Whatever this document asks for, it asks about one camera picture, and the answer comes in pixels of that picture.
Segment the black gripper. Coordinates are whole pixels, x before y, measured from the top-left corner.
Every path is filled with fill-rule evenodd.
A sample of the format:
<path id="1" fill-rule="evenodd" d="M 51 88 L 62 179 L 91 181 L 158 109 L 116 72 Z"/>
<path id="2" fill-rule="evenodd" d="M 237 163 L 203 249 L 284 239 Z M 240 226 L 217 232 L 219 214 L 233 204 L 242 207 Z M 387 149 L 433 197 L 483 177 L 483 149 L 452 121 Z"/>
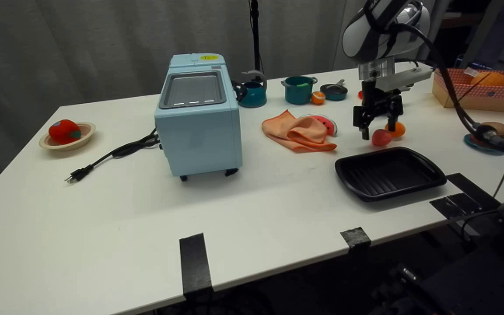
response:
<path id="1" fill-rule="evenodd" d="M 375 81 L 363 85 L 363 104 L 354 109 L 354 123 L 359 125 L 363 141 L 370 141 L 370 123 L 385 116 L 387 130 L 398 130 L 398 120 L 403 114 L 403 99 L 399 90 L 384 92 Z"/>

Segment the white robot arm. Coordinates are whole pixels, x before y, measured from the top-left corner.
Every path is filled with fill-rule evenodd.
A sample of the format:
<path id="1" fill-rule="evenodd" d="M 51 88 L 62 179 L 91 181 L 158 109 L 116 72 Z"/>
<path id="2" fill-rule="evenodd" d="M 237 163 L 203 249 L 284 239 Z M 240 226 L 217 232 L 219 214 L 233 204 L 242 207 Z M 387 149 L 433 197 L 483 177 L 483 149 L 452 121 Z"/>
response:
<path id="1" fill-rule="evenodd" d="M 419 50 L 431 30 L 431 13 L 422 0 L 368 0 L 343 32 L 343 53 L 357 64 L 363 104 L 354 109 L 354 127 L 370 141 L 375 118 L 396 128 L 403 114 L 401 93 L 431 78 L 429 71 L 396 71 L 396 62 Z"/>

